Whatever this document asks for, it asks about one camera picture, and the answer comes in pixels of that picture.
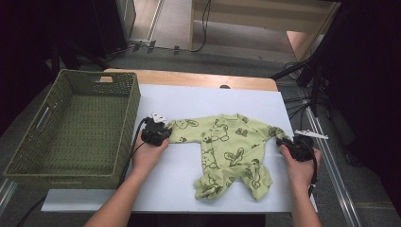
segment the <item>human hand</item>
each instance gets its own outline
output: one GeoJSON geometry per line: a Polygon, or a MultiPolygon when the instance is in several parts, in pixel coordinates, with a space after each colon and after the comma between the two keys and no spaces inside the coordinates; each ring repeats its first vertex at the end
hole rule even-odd
{"type": "Polygon", "coordinates": [[[163,151],[168,147],[169,139],[165,139],[160,147],[154,147],[141,138],[142,131],[138,133],[136,144],[134,147],[135,153],[132,156],[132,173],[140,173],[147,176],[150,171],[157,165],[163,151]]]}
{"type": "MultiPolygon", "coordinates": [[[[291,186],[301,188],[303,190],[307,190],[310,185],[310,180],[313,176],[314,164],[312,160],[306,162],[298,162],[292,158],[289,153],[288,148],[285,145],[281,146],[281,150],[284,158],[286,159],[288,165],[288,178],[291,183],[291,186]]],[[[322,153],[315,149],[315,157],[318,164],[318,168],[321,163],[322,153]]]]}

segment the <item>white table surface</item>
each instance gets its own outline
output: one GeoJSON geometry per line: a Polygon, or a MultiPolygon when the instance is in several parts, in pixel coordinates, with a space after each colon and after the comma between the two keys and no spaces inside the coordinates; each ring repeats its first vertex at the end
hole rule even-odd
{"type": "MultiPolygon", "coordinates": [[[[161,114],[167,120],[243,114],[278,126],[293,136],[279,92],[146,84],[140,85],[140,91],[142,96],[134,131],[139,122],[152,113],[161,114]]],[[[240,179],[217,200],[196,200],[194,181],[202,176],[201,145],[171,144],[143,185],[132,210],[158,213],[290,212],[287,165],[275,146],[275,138],[266,144],[263,164],[270,171],[273,184],[262,200],[255,201],[240,179]]],[[[98,189],[51,189],[42,211],[93,212],[113,192],[98,189]]]]}

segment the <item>green baby onesie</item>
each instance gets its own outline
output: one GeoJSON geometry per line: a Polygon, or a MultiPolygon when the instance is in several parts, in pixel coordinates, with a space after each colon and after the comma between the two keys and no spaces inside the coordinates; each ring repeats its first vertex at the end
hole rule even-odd
{"type": "Polygon", "coordinates": [[[262,164],[266,142],[273,136],[289,138],[280,128],[238,113],[173,120],[167,127],[170,143],[200,143],[204,175],[195,181],[197,199],[216,199],[241,178],[260,200],[272,184],[262,164]]]}

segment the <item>woven basket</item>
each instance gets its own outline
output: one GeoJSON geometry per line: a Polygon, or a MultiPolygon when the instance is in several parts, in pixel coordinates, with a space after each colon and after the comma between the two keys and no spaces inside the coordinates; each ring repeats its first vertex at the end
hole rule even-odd
{"type": "Polygon", "coordinates": [[[117,188],[139,99],[134,73],[61,70],[4,175],[33,188],[117,188]]]}

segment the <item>human arm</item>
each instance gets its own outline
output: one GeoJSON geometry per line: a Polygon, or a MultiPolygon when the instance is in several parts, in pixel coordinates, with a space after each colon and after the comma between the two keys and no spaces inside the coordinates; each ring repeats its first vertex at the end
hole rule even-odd
{"type": "Polygon", "coordinates": [[[163,151],[168,146],[166,139],[160,147],[152,147],[143,143],[139,133],[132,157],[133,169],[130,176],[123,182],[114,194],[88,220],[85,226],[127,226],[132,207],[139,190],[151,170],[158,163],[163,151]]]}
{"type": "MultiPolygon", "coordinates": [[[[292,196],[292,220],[294,227],[322,226],[308,196],[308,188],[313,175],[313,162],[298,162],[291,157],[286,146],[281,150],[288,165],[288,178],[292,196]]],[[[321,161],[321,152],[314,149],[318,167],[321,161]]]]}

